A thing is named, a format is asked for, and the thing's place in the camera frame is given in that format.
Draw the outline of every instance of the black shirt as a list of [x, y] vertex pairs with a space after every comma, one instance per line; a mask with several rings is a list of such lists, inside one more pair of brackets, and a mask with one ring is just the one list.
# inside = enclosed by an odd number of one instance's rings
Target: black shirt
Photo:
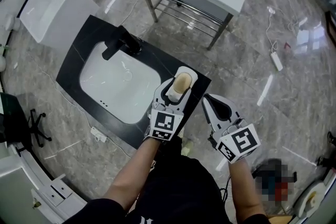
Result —
[[[157, 163], [136, 203], [127, 214], [113, 200], [92, 200], [66, 224], [230, 223], [213, 177], [199, 161], [184, 156]], [[244, 221], [248, 223], [269, 221], [264, 215], [255, 215]]]

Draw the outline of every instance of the black faucet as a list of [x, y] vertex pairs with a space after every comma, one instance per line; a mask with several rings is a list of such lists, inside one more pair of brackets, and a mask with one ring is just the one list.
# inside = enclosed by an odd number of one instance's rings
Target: black faucet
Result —
[[112, 32], [108, 40], [105, 40], [107, 49], [101, 54], [104, 60], [109, 60], [124, 44], [130, 49], [131, 54], [141, 51], [139, 42], [121, 25]]

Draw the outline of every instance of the white power cable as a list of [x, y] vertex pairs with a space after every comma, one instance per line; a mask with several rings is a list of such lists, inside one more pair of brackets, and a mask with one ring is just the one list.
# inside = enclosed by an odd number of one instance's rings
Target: white power cable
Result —
[[[51, 80], [51, 82], [52, 82], [53, 85], [54, 85], [55, 90], [58, 91], [58, 92], [63, 96], [63, 98], [64, 98], [65, 100], [68, 101], [69, 104], [71, 104], [72, 106], [74, 106], [75, 108], [77, 108], [80, 112], [82, 112], [82, 113], [85, 115], [85, 118], [86, 118], [86, 120], [87, 120], [87, 122], [88, 122], [88, 125], [89, 125], [90, 129], [91, 129], [92, 127], [91, 127], [91, 125], [90, 125], [90, 122], [89, 122], [88, 117], [86, 116], [86, 113], [85, 113], [82, 109], [80, 109], [78, 106], [76, 106], [75, 104], [72, 104], [72, 103], [71, 103], [71, 102], [64, 96], [64, 94], [63, 94], [60, 90], [58, 90], [58, 89], [56, 88], [56, 85], [55, 85], [54, 81], [52, 80], [51, 76], [50, 76], [48, 73], [46, 73], [46, 72], [43, 71], [42, 67], [39, 66], [39, 64], [35, 61], [35, 59], [31, 56], [31, 54], [30, 54], [29, 52], [27, 52], [27, 54], [31, 57], [31, 59], [34, 61], [34, 63], [37, 65], [37, 67], [42, 71], [42, 73], [46, 74], [46, 75], [49, 77], [49, 79]], [[124, 154], [125, 154], [128, 158], [131, 158], [131, 157], [125, 152], [125, 150], [124, 150], [121, 146], [119, 146], [118, 144], [116, 144], [116, 143], [112, 140], [112, 138], [108, 137], [107, 135], [106, 135], [106, 137], [107, 137], [107, 139], [110, 140], [116, 147], [118, 147], [121, 151], [123, 151]]]
[[267, 39], [268, 39], [269, 43], [271, 44], [271, 53], [275, 52], [275, 51], [278, 49], [278, 41], [275, 40], [274, 42], [272, 42], [271, 39], [270, 39], [269, 36], [268, 36], [268, 30], [269, 30], [269, 28], [271, 27], [271, 18], [272, 18], [272, 16], [273, 16], [273, 14], [275, 14], [275, 10], [280, 11], [280, 12], [282, 13], [282, 15], [283, 15], [283, 18], [284, 18], [285, 20], [289, 21], [289, 23], [288, 23], [288, 25], [287, 25], [287, 29], [288, 29], [289, 31], [291, 31], [291, 32], [293, 33], [293, 35], [296, 35], [295, 26], [296, 26], [297, 24], [299, 24], [299, 22], [298, 22], [298, 18], [297, 18], [297, 16], [296, 16], [296, 13], [295, 13], [294, 9], [292, 8], [292, 5], [291, 5], [290, 0], [289, 0], [288, 2], [289, 2], [289, 6], [290, 6], [291, 10], [293, 11], [295, 20], [293, 20], [293, 16], [292, 16], [291, 19], [289, 19], [289, 18], [285, 15], [285, 13], [284, 13], [280, 8], [276, 8], [276, 7], [273, 7], [273, 6], [269, 6], [269, 7], [268, 7], [269, 17], [268, 17], [268, 27], [267, 27], [267, 29], [266, 29], [266, 36], [267, 36]]
[[121, 24], [120, 24], [119, 26], [121, 26], [121, 25], [128, 19], [128, 17], [130, 17], [130, 15], [132, 14], [132, 12], [133, 12], [133, 10], [134, 10], [134, 8], [135, 8], [135, 5], [138, 3], [138, 1], [139, 1], [139, 0], [136, 0], [136, 1], [134, 2], [133, 7], [132, 7], [130, 13], [128, 13], [128, 15], [126, 16], [126, 18], [121, 22]]

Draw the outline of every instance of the metal rack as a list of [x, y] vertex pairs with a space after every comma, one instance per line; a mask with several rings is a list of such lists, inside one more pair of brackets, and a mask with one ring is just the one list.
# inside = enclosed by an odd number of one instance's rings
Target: metal rack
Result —
[[[224, 29], [226, 28], [226, 26], [228, 25], [228, 23], [231, 21], [231, 19], [233, 17], [232, 14], [228, 13], [227, 16], [226, 16], [226, 18], [224, 20], [220, 20], [220, 19], [218, 19], [218, 18], [216, 18], [216, 17], [214, 17], [214, 16], [212, 16], [212, 15], [210, 15], [210, 14], [208, 14], [208, 13], [206, 13], [206, 12], [200, 10], [200, 9], [197, 9], [197, 8], [195, 8], [195, 7], [189, 5], [189, 4], [187, 4], [187, 3], [185, 3], [185, 2], [183, 2], [181, 0], [167, 0], [169, 2], [176, 2], [178, 6], [182, 6], [183, 8], [189, 10], [190, 12], [194, 13], [195, 15], [200, 16], [200, 17], [206, 19], [207, 21], [209, 21], [212, 24], [216, 25], [217, 28], [215, 28], [215, 27], [212, 27], [212, 26], [208, 25], [207, 23], [204, 23], [204, 22], [202, 22], [202, 21], [194, 18], [193, 16], [191, 16], [191, 15], [189, 15], [189, 14], [187, 14], [187, 13], [181, 11], [181, 10], [178, 10], [178, 9], [175, 9], [175, 8], [169, 6], [169, 5], [163, 4], [162, 0], [160, 0], [155, 6], [153, 6], [151, 0], [145, 0], [145, 1], [147, 3], [147, 6], [148, 6], [148, 8], [149, 8], [149, 10], [151, 12], [151, 15], [152, 15], [154, 21], [156, 23], [158, 22], [157, 16], [155, 14], [155, 10], [157, 9], [157, 10], [159, 10], [159, 11], [165, 13], [165, 14], [168, 14], [168, 15], [170, 15], [170, 16], [172, 16], [172, 17], [174, 17], [174, 18], [176, 18], [176, 19], [178, 19], [178, 20], [180, 20], [180, 21], [182, 21], [182, 22], [184, 22], [186, 24], [188, 24], [188, 25], [191, 24], [191, 23], [187, 22], [186, 20], [184, 20], [182, 18], [179, 18], [178, 16], [176, 16], [174, 14], [171, 14], [171, 13], [169, 13], [167, 11], [168, 9], [171, 9], [171, 10], [174, 10], [175, 12], [177, 12], [179, 14], [182, 14], [182, 15], [184, 15], [184, 16], [186, 16], [186, 17], [188, 17], [188, 18], [190, 18], [190, 19], [198, 22], [199, 24], [204, 25], [205, 27], [207, 27], [211, 31], [213, 31], [214, 35], [211, 35], [211, 34], [207, 33], [206, 31], [200, 29], [199, 27], [195, 26], [194, 24], [192, 25], [193, 28], [196, 28], [199, 31], [202, 31], [203, 33], [205, 33], [208, 36], [211, 36], [213, 38], [212, 41], [210, 42], [209, 46], [207, 47], [208, 50], [211, 50], [211, 48], [216, 43], [217, 39], [220, 37], [220, 35], [222, 34], [222, 32], [224, 31]], [[164, 6], [166, 8], [166, 10], [163, 10], [159, 6]]]

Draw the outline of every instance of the electrical cord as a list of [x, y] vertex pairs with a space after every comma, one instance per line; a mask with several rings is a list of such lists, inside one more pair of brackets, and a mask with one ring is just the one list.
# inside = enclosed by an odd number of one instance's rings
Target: electrical cord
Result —
[[126, 18], [121, 22], [121, 24], [120, 24], [119, 26], [121, 26], [121, 25], [128, 19], [128, 17], [130, 17], [130, 15], [132, 14], [132, 12], [133, 12], [133, 10], [134, 10], [136, 4], [138, 3], [138, 1], [139, 1], [139, 0], [136, 0], [136, 1], [134, 2], [133, 7], [132, 7], [130, 13], [128, 13], [128, 15], [126, 16]]
[[232, 197], [228, 196], [228, 191], [227, 191], [227, 188], [229, 187], [230, 179], [231, 179], [231, 176], [229, 176], [229, 178], [227, 179], [225, 188], [221, 188], [220, 189], [221, 192], [222, 192], [222, 190], [224, 190], [223, 199], [222, 199], [222, 201], [223, 201], [224, 204], [225, 204], [227, 198], [232, 198]]
[[[64, 94], [63, 94], [60, 90], [58, 90], [58, 89], [56, 88], [56, 85], [55, 85], [54, 81], [52, 80], [51, 76], [50, 76], [47, 72], [44, 72], [44, 70], [42, 69], [42, 67], [39, 66], [39, 64], [35, 61], [35, 59], [31, 56], [31, 54], [30, 54], [29, 52], [27, 52], [27, 54], [31, 57], [31, 59], [34, 61], [34, 63], [37, 65], [37, 67], [42, 71], [42, 73], [46, 74], [46, 75], [49, 77], [49, 79], [51, 80], [51, 82], [52, 82], [53, 85], [54, 85], [55, 90], [58, 91], [58, 92], [63, 96], [63, 98], [64, 98], [65, 100], [68, 101], [69, 104], [71, 104], [72, 106], [74, 106], [75, 108], [77, 108], [81, 113], [83, 113], [83, 114], [85, 115], [85, 118], [86, 118], [86, 120], [87, 120], [87, 122], [88, 122], [88, 125], [89, 125], [90, 129], [91, 129], [92, 126], [90, 125], [90, 122], [89, 122], [88, 117], [86, 116], [86, 113], [85, 113], [82, 109], [80, 109], [78, 106], [76, 106], [75, 104], [72, 104], [72, 103], [71, 103], [71, 102], [64, 96]], [[121, 151], [123, 151], [124, 154], [125, 154], [128, 158], [131, 158], [131, 156], [128, 155], [128, 154], [125, 152], [125, 150], [124, 150], [121, 146], [119, 146], [117, 143], [115, 143], [115, 142], [114, 142], [110, 137], [108, 137], [107, 135], [106, 135], [106, 137], [107, 137], [107, 139], [110, 140], [116, 147], [118, 147]]]
[[266, 36], [267, 36], [267, 39], [268, 39], [269, 43], [271, 44], [271, 53], [275, 52], [278, 49], [278, 41], [275, 40], [274, 42], [272, 42], [271, 39], [268, 36], [268, 30], [271, 27], [271, 18], [273, 16], [273, 14], [275, 14], [275, 10], [280, 11], [283, 15], [283, 18], [285, 20], [289, 21], [289, 23], [287, 24], [287, 29], [289, 31], [291, 31], [293, 33], [293, 35], [296, 35], [295, 26], [299, 23], [298, 22], [298, 17], [296, 16], [296, 13], [295, 13], [294, 9], [292, 8], [292, 4], [291, 4], [290, 0], [288, 2], [289, 2], [289, 6], [290, 6], [290, 8], [293, 12], [293, 16], [290, 19], [285, 15], [285, 13], [280, 8], [276, 8], [276, 7], [273, 7], [273, 6], [268, 7], [269, 17], [268, 17], [268, 27], [266, 29]]

